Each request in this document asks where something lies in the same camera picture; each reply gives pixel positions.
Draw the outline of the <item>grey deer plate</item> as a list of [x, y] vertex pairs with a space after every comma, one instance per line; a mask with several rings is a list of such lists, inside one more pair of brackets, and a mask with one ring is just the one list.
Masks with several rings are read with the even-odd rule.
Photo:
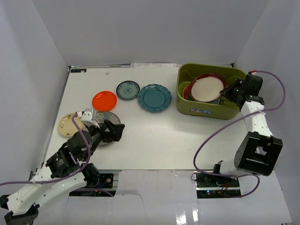
[[[121, 124], [119, 117], [112, 112], [98, 112], [96, 119], [97, 119], [97, 123], [100, 125], [104, 124], [104, 120], [109, 120], [110, 122], [112, 122], [113, 124], [116, 124], [116, 125]], [[103, 128], [106, 128], [105, 131], [108, 132], [109, 129], [107, 127], [105, 127], [104, 125], [103, 125]], [[102, 146], [106, 146], [106, 145], [110, 145], [110, 144], [111, 143], [108, 143], [108, 142], [101, 142], [98, 148], [102, 148]]]

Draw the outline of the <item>dark red rimmed plate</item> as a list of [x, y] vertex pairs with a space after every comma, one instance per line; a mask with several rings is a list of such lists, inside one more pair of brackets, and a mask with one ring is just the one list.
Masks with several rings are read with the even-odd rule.
[[227, 87], [226, 80], [218, 74], [203, 74], [188, 86], [190, 98], [196, 102], [210, 103], [221, 98], [221, 91]]

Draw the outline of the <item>red teal wave plate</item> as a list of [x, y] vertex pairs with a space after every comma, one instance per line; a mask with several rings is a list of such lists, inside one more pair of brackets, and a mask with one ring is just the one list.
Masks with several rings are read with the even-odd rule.
[[[189, 84], [183, 89], [183, 92], [182, 92], [182, 96], [185, 100], [188, 100], [188, 101], [194, 101], [190, 95], [189, 95], [189, 92], [188, 92], [188, 89], [189, 89]], [[211, 101], [209, 102], [209, 104], [220, 104], [220, 98], [218, 98], [217, 100], [215, 101]]]

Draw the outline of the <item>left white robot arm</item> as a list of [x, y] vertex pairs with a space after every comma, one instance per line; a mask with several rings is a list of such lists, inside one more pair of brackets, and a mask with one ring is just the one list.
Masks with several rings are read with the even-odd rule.
[[7, 209], [4, 216], [8, 225], [31, 225], [38, 217], [38, 209], [64, 193], [99, 191], [110, 187], [106, 175], [90, 163], [90, 158], [100, 143], [118, 142], [124, 124], [105, 120], [102, 126], [78, 131], [54, 153], [43, 168], [37, 170], [30, 181], [24, 181], [21, 189], [0, 198], [1, 208]]

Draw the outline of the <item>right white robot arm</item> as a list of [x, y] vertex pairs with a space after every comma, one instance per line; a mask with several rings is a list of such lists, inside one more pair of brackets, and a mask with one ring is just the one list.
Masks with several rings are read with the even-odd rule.
[[212, 183], [217, 187], [229, 181], [229, 175], [254, 174], [269, 176], [279, 157], [283, 142], [270, 131], [264, 113], [264, 100], [259, 96], [263, 79], [249, 72], [245, 79], [237, 79], [220, 91], [220, 94], [235, 103], [243, 116], [247, 134], [229, 161], [214, 165]]

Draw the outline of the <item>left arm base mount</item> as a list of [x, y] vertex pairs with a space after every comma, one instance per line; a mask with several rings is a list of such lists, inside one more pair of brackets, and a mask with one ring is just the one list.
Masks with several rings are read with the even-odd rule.
[[113, 197], [115, 191], [113, 188], [113, 173], [100, 173], [96, 177], [87, 181], [87, 185], [83, 189], [87, 189], [87, 193], [94, 197]]

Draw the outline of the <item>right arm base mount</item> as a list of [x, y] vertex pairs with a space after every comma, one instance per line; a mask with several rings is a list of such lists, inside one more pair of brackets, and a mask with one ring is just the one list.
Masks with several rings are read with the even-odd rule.
[[231, 178], [212, 176], [194, 172], [191, 180], [195, 182], [198, 199], [218, 199], [240, 197], [240, 183]]

